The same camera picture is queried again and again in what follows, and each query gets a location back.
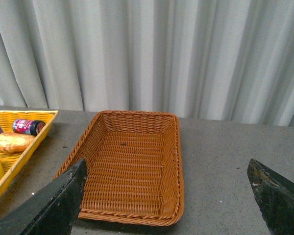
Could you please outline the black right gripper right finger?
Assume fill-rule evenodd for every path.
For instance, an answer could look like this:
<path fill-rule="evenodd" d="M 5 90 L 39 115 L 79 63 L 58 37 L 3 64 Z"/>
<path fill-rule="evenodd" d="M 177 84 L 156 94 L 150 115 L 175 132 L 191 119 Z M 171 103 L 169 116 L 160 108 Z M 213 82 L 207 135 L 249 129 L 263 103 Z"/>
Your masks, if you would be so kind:
<path fill-rule="evenodd" d="M 256 159 L 247 176 L 270 234 L 294 235 L 294 183 Z"/>

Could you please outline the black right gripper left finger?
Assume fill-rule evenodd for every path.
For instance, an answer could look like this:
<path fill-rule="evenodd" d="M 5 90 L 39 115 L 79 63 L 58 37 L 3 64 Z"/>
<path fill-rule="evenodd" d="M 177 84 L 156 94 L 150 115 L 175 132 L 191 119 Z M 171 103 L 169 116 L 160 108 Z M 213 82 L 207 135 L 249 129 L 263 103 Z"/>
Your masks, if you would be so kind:
<path fill-rule="evenodd" d="M 0 219 L 0 235 L 69 235 L 87 178 L 84 159 Z"/>

